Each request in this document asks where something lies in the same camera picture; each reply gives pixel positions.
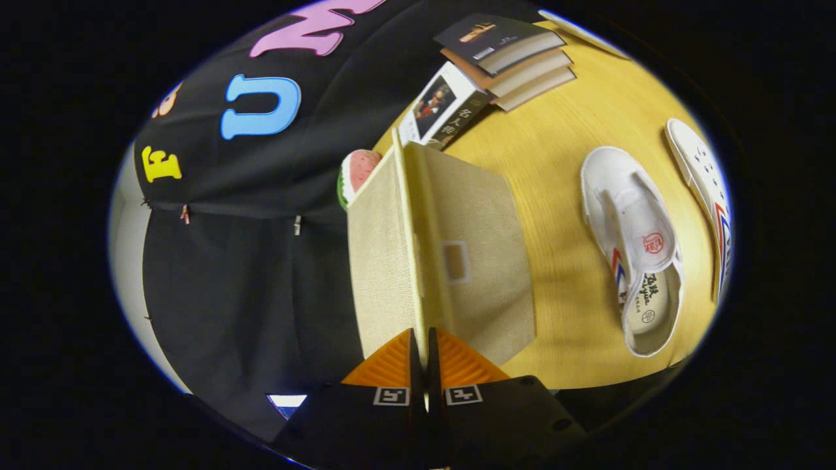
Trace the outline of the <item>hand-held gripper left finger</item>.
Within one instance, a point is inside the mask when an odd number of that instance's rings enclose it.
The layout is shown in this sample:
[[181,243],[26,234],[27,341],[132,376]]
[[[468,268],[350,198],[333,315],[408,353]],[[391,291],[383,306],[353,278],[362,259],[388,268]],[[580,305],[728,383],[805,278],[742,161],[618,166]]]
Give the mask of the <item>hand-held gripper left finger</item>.
[[305,468],[426,468],[425,392],[407,328],[342,381],[308,394],[272,450]]

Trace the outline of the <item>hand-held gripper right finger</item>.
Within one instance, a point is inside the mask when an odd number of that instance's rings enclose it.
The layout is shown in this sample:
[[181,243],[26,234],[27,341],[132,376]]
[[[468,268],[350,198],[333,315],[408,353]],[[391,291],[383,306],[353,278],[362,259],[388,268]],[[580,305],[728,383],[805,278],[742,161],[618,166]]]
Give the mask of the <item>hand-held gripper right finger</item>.
[[537,377],[510,377],[463,340],[430,329],[430,467],[543,468],[586,435]]

